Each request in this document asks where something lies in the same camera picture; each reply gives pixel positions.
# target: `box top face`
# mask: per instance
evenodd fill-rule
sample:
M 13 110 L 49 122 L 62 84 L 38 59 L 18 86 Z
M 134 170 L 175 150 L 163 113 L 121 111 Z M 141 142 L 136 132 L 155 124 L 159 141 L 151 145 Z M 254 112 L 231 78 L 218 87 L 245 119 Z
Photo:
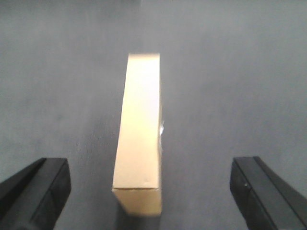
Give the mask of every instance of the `box top face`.
M 129 54 L 114 188 L 160 185 L 159 54 Z

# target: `box side face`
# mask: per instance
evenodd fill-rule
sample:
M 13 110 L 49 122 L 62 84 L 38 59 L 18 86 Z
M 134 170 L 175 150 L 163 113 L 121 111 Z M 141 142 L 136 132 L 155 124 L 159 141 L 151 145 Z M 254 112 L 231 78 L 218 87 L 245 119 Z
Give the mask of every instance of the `box side face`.
M 158 188 L 159 54 L 129 55 L 113 187 Z
M 160 189 L 113 189 L 126 212 L 133 216 L 158 216 L 162 211 Z

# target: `tan box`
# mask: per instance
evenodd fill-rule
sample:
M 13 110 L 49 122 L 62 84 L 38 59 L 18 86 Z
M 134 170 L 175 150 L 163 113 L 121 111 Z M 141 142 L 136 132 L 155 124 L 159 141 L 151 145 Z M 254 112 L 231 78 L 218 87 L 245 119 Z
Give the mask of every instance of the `tan box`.
M 161 214 L 159 54 L 129 54 L 112 191 L 127 213 Z

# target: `cardboard box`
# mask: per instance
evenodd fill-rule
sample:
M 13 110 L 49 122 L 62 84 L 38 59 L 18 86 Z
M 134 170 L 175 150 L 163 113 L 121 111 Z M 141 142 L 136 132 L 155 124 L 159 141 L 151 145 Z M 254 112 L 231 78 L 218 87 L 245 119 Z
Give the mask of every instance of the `cardboard box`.
M 129 54 L 112 191 L 127 213 L 161 214 L 159 54 Z

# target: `gray carpet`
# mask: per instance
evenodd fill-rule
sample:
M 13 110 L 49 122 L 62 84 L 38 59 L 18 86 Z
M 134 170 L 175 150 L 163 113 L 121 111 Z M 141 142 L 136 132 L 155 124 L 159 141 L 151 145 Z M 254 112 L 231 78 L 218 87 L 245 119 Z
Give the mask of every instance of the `gray carpet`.
M 234 156 L 307 196 L 307 2 L 2 0 L 0 181 L 67 157 L 55 230 L 246 230 Z M 128 53 L 161 55 L 163 213 L 111 193 Z

